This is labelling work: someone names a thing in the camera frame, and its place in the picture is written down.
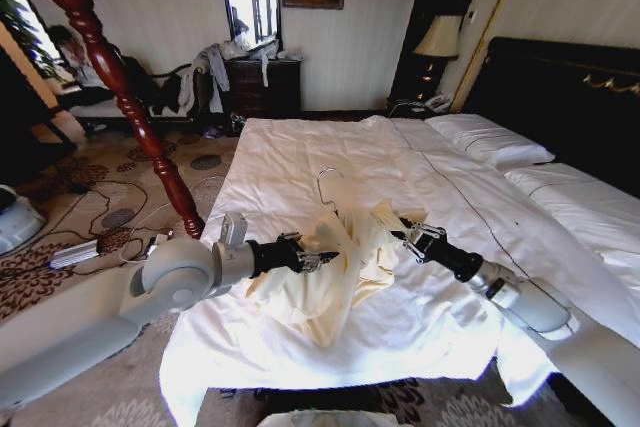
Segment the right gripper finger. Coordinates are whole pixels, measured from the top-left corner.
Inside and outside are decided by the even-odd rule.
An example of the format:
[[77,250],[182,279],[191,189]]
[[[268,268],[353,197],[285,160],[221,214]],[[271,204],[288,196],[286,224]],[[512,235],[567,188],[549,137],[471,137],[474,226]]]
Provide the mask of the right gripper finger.
[[414,221],[401,217],[403,228],[397,232],[397,238],[401,241],[418,243],[422,239],[429,241],[447,241],[446,230],[442,227],[434,227],[424,222]]
[[423,250],[420,250],[417,245],[411,240],[411,238],[400,230],[391,230],[390,234],[398,239],[402,246],[408,249],[415,257],[418,264],[424,264],[427,262],[427,256]]

